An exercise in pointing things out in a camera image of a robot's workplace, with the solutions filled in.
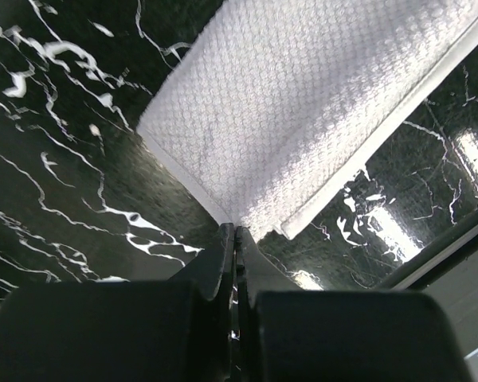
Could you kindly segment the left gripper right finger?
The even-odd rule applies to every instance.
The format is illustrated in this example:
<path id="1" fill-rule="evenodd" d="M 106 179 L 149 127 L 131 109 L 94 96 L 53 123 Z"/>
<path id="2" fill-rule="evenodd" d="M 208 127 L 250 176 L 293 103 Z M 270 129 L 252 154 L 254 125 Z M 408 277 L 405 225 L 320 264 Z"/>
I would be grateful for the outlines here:
<path id="1" fill-rule="evenodd" d="M 292 283 L 236 230 L 243 381 L 470 381 L 440 306 L 414 291 Z"/>

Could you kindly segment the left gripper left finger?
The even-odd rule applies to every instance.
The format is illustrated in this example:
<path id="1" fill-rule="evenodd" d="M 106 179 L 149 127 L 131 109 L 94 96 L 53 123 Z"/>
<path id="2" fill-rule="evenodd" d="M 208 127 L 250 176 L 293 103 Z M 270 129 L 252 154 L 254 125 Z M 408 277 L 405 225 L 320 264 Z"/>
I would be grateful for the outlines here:
<path id="1" fill-rule="evenodd" d="M 0 381 L 224 381 L 235 229 L 164 281 L 33 283 L 0 306 Z"/>

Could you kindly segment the light grey towel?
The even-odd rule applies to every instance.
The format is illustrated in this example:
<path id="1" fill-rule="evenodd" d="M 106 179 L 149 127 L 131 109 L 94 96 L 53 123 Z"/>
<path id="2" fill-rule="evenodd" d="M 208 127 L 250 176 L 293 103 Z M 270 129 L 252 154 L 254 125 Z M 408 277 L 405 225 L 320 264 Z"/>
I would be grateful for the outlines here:
<path id="1" fill-rule="evenodd" d="M 478 44 L 478 1 L 227 1 L 143 113 L 220 224 L 297 236 Z"/>

